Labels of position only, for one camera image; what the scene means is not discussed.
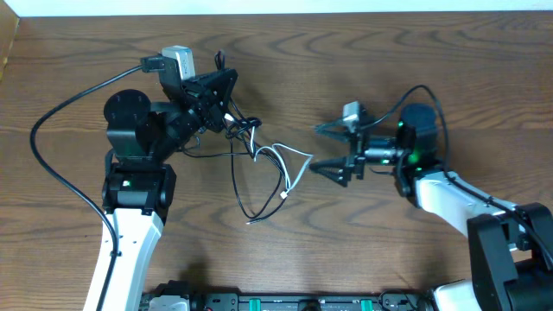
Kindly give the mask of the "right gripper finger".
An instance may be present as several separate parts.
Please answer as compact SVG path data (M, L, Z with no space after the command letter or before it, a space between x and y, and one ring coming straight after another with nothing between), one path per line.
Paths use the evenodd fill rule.
M314 162L309 165L309 169L342 187L347 187L350 181L350 168L347 166L346 157Z
M351 140L350 130L341 119L326 124L316 125L315 133L327 136L341 143L349 143Z

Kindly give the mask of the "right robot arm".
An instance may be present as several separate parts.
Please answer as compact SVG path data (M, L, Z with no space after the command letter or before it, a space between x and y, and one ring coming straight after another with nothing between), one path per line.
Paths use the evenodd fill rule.
M340 118L315 130L349 144L349 155L309 168L344 187L362 179L367 164L390 166L401 196L467 238L471 278L430 290L418 309L550 310L550 209L497 200L449 169L436 154L436 114L428 105L405 106L395 136L372 136L376 123L360 103L345 105Z

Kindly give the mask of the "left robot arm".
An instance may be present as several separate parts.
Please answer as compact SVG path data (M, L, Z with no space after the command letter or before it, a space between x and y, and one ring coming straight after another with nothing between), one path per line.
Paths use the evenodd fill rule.
M111 144L102 189L106 222L87 310L138 308L175 192L176 174L167 160L197 133L223 130L238 74L227 68L185 80L170 71L162 77L165 102L126 89L105 103Z

